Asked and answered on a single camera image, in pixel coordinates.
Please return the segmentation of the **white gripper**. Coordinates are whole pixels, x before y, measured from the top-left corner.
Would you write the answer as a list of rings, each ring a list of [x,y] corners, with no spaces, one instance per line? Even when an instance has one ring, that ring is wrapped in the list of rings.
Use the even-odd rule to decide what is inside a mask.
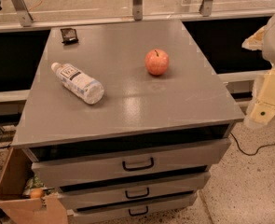
[[[248,50],[262,50],[263,58],[275,64],[275,14],[265,27],[246,38],[241,46]],[[264,75],[256,77],[252,95],[244,124],[250,129],[258,129],[275,117],[275,65]]]

